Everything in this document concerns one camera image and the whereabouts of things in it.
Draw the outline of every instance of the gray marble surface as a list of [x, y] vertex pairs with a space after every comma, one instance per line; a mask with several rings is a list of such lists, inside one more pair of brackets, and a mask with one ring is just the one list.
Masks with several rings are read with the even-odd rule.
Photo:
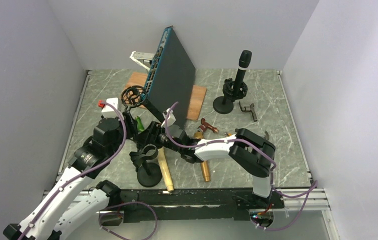
[[[222, 95], [222, 86], [227, 78], [236, 76], [236, 69], [197, 69], [195, 84], [207, 87], [200, 118], [219, 128], [218, 134], [208, 130], [206, 139], [224, 137], [223, 132], [233, 133], [235, 128], [247, 128], [258, 135], [264, 131], [270, 134], [270, 141], [276, 145], [275, 161], [278, 163], [275, 173], [275, 185], [278, 187], [306, 187], [308, 181], [306, 166], [299, 142], [284, 98], [283, 90], [275, 70], [248, 70], [244, 81], [248, 85], [248, 94], [241, 100], [243, 106], [255, 103], [258, 121], [253, 122], [250, 113], [243, 113], [235, 102], [234, 110], [225, 115], [216, 113], [212, 102]], [[67, 153], [67, 160], [79, 148], [84, 140], [93, 133], [100, 119], [99, 99], [119, 97], [134, 69], [113, 69], [92, 71], [83, 97], [80, 112]], [[147, 126], [155, 118], [143, 109], [133, 109], [133, 116], [140, 116]], [[200, 121], [187, 120], [185, 130], [192, 136]], [[104, 169], [92, 183], [108, 179], [122, 189], [143, 188], [137, 182], [136, 172], [128, 153], [135, 151], [135, 144], [127, 141], [118, 156]], [[174, 188], [239, 188], [251, 187], [252, 176], [234, 160], [212, 159], [209, 163], [211, 181], [204, 182], [200, 164], [187, 163], [169, 149], [165, 150], [168, 167]], [[155, 189], [164, 189], [163, 180]]]

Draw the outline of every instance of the purple cable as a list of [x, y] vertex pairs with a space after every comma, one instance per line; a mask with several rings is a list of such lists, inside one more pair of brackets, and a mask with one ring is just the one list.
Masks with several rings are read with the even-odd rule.
[[[276, 231], [285, 230], [285, 229], [289, 228], [290, 226], [292, 226], [292, 224], [294, 224], [296, 222], [296, 220], [298, 220], [299, 216], [301, 216], [301, 212], [302, 212], [302, 210], [304, 210], [305, 204], [307, 203], [309, 193], [310, 192], [307, 192], [305, 199], [304, 199], [304, 203], [301, 206], [301, 209], [296, 214], [295, 218], [292, 219], [292, 221], [288, 225], [283, 226], [283, 227], [278, 227], [278, 228], [268, 228], [268, 227], [262, 227], [262, 226], [258, 225], [258, 228], [261, 228], [264, 231], [276, 232]], [[255, 225], [255, 227], [257, 227], [257, 224], [252, 219], [251, 219], [251, 222]]]
[[[145, 238], [142, 239], [142, 240], [147, 240], [147, 239], [149, 239], [151, 236], [153, 236], [153, 234], [155, 233], [156, 228], [157, 228], [157, 226], [158, 226], [158, 217], [156, 216], [155, 211], [153, 211], [153, 209], [152, 209], [149, 205], [147, 205], [146, 203], [141, 202], [141, 201], [130, 201], [130, 202], [126, 202], [126, 203], [118, 204], [118, 205], [115, 205], [115, 206], [109, 206], [109, 207], [107, 207], [107, 208], [105, 208], [105, 209], [113, 209], [113, 208], [118, 208], [118, 207], [121, 207], [121, 206], [130, 205], [130, 204], [141, 204], [141, 205], [144, 205], [145, 207], [147, 207], [147, 208], [153, 213], [153, 217], [155, 218], [155, 227], [153, 228], [153, 231], [152, 231], [147, 237], [145, 237]], [[103, 230], [107, 231], [108, 233], [110, 233], [110, 234], [112, 234], [112, 235], [114, 235], [114, 236], [116, 236], [116, 237], [118, 237], [118, 238], [121, 238], [121, 239], [123, 239], [123, 240], [130, 240], [130, 239], [125, 238], [125, 237], [123, 237], [123, 236], [121, 236], [121, 235], [115, 233], [114, 231], [111, 231], [111, 230], [107, 229], [106, 227], [104, 227], [104, 226], [100, 223], [100, 220], [101, 220], [102, 217], [105, 216], [105, 215], [107, 215], [107, 213], [104, 213], [104, 214], [102, 214], [102, 215], [99, 216], [99, 226], [100, 226]]]
[[[172, 138], [172, 136], [170, 135], [169, 133], [169, 129], [168, 129], [168, 117], [170, 115], [170, 112], [172, 112], [172, 110], [174, 109], [174, 107], [178, 104], [178, 102], [175, 102], [169, 109], [169, 111], [167, 111], [167, 115], [165, 117], [165, 134], [167, 135], [167, 137], [169, 138], [169, 140], [174, 143], [176, 146], [178, 147], [181, 147], [181, 148], [196, 148], [196, 147], [202, 147], [202, 146], [205, 146], [207, 144], [214, 144], [214, 143], [225, 143], [224, 140], [211, 140], [211, 141], [208, 141], [207, 143], [202, 143], [202, 144], [198, 144], [198, 145], [182, 145], [182, 144], [179, 144], [178, 142], [174, 141], [174, 139]], [[252, 143], [244, 140], [244, 139], [230, 139], [227, 141], [228, 143], [231, 143], [231, 142], [241, 142], [241, 143], [244, 143], [248, 146], [250, 146], [252, 149], [254, 149], [255, 151], [257, 151], [258, 153], [260, 153], [263, 157], [265, 157], [267, 160], [270, 161], [271, 164], [273, 164], [273, 166], [271, 167], [271, 173], [270, 173], [270, 180], [271, 180], [271, 189], [273, 191], [275, 191], [276, 193], [278, 193], [279, 195], [281, 196], [284, 196], [286, 198], [291, 198], [291, 199], [295, 199], [295, 198], [298, 198], [300, 196], [303, 196], [303, 195], [306, 195], [305, 196], [305, 200], [304, 200], [304, 203], [301, 207], [301, 209], [299, 210], [298, 214], [296, 215], [296, 217], [287, 225], [287, 226], [284, 226], [284, 227], [280, 227], [280, 228], [272, 228], [270, 229], [270, 231], [279, 231], [279, 230], [284, 230], [288, 227], [290, 227], [300, 216], [302, 210], [304, 209], [305, 207], [305, 204], [307, 202], [307, 199], [308, 199], [308, 196], [310, 194], [310, 192], [317, 187], [317, 181], [314, 181], [314, 183], [311, 185], [311, 187], [306, 191], [306, 192], [303, 192], [301, 194], [298, 194], [298, 195], [295, 195], [295, 196], [289, 196], [289, 195], [286, 195], [282, 192], [280, 192], [279, 190], [277, 190], [275, 187], [274, 187], [274, 184], [273, 184], [273, 181], [274, 181], [274, 174], [273, 174], [273, 170], [277, 167], [277, 164], [276, 162], [271, 159], [267, 154], [265, 154], [263, 151], [261, 151], [259, 148], [257, 148], [256, 146], [254, 146]]]
[[[103, 163], [97, 165], [96, 167], [93, 167], [87, 171], [84, 171], [80, 174], [78, 174], [77, 176], [71, 178], [69, 181], [66, 181], [61, 187], [63, 189], [65, 189], [66, 186], [68, 186], [69, 184], [71, 184], [73, 181], [77, 180], [78, 178], [80, 177], [83, 177], [103, 166], [105, 166], [106, 164], [110, 163], [112, 161], [112, 159], [114, 159], [118, 153], [121, 151], [121, 149], [123, 148], [124, 144], [125, 144], [125, 140], [127, 139], [127, 130], [125, 128], [125, 122], [124, 122], [124, 119], [122, 118], [120, 112], [111, 104], [107, 103], [107, 102], [101, 102], [101, 104], [105, 104], [109, 107], [111, 107], [114, 112], [117, 114], [118, 118], [120, 119], [120, 122], [121, 122], [121, 125], [123, 126], [123, 142], [121, 143], [121, 145], [118, 147], [118, 150], [111, 156], [109, 157], [106, 161], [104, 161]], [[44, 211], [47, 209], [47, 207], [49, 206], [49, 204], [53, 201], [53, 199], [55, 199], [55, 197], [60, 193], [59, 189], [57, 189], [53, 194], [52, 196], [50, 196], [50, 198], [45, 202], [45, 204], [41, 207], [40, 211], [34, 216], [33, 220], [31, 220], [30, 224], [33, 224], [34, 222], [36, 222], [40, 216], [44, 213]], [[22, 234], [19, 236], [18, 240], [22, 240], [22, 238], [30, 231], [30, 227], [27, 226], [25, 228], [25, 230], [22, 232]]]

